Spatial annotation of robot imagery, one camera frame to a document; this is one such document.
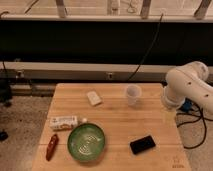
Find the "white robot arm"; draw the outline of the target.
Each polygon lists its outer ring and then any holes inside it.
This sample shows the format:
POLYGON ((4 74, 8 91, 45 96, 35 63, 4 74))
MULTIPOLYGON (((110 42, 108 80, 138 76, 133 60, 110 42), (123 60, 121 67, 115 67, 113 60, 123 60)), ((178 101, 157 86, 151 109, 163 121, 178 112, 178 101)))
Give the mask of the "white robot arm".
POLYGON ((208 67, 200 61, 170 69, 165 77, 162 104, 169 110, 178 109, 188 98, 213 114, 213 87, 206 83, 208 76, 208 67))

